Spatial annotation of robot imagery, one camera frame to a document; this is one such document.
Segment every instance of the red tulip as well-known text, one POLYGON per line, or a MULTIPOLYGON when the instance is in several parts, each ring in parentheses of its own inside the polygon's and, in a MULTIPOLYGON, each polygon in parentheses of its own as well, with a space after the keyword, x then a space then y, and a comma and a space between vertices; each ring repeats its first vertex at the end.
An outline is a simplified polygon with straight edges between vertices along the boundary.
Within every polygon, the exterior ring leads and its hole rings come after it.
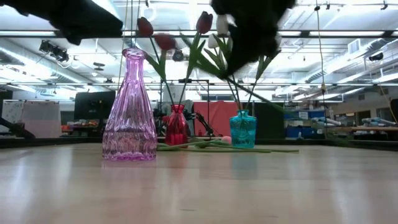
POLYGON ((154 34, 152 24, 145 17, 137 19, 138 34, 143 37, 150 37, 154 34))
POLYGON ((175 39, 168 34, 156 34, 154 39, 162 50, 171 50, 175 48, 175 39))
POLYGON ((201 34, 206 34, 211 29, 213 24, 213 15, 203 11, 197 22, 197 31, 201 34))

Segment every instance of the red glass vase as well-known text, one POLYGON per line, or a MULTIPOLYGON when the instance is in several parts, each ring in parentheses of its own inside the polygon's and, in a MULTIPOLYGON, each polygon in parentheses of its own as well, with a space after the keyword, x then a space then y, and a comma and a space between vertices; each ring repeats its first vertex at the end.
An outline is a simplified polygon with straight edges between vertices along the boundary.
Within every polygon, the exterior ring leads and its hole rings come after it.
POLYGON ((188 143, 187 121, 182 114, 184 105, 172 105, 172 114, 167 121, 165 143, 169 146, 188 143))

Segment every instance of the white tulip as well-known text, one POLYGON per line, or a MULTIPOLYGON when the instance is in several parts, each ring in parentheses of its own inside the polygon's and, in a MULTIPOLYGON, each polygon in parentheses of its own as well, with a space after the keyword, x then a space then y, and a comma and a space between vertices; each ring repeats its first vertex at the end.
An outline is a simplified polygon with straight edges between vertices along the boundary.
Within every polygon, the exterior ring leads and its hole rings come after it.
POLYGON ((218 43, 217 43, 216 38, 214 37, 214 34, 209 35, 209 39, 207 41, 207 46, 210 49, 215 49, 218 47, 218 43))
POLYGON ((228 34, 228 20, 226 15, 217 16, 216 22, 217 34, 228 34))

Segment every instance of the vase neck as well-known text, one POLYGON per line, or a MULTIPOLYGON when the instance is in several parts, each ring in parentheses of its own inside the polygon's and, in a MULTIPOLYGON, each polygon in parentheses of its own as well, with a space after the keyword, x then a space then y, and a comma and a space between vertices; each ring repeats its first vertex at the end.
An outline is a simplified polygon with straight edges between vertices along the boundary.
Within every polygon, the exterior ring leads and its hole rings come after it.
POLYGON ((249 114, 249 110, 238 110, 238 116, 247 116, 249 114))
POLYGON ((139 49, 126 49, 123 51, 126 58, 126 72, 124 79, 126 81, 144 82, 144 54, 139 49))
POLYGON ((184 110, 184 107, 184 105, 172 105, 172 112, 180 114, 184 110))

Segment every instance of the pink glass vase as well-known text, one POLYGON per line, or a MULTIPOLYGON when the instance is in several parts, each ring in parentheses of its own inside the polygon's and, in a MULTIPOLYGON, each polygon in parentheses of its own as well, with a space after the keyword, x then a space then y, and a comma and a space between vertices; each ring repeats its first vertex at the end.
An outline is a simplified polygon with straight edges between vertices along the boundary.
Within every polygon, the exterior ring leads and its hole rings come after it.
POLYGON ((124 49, 126 72, 103 135, 103 158, 147 161, 156 158, 154 116, 144 86, 145 53, 124 49))
POLYGON ((184 105, 172 105, 172 114, 167 121, 165 143, 169 146, 188 143, 188 124, 182 114, 184 105))

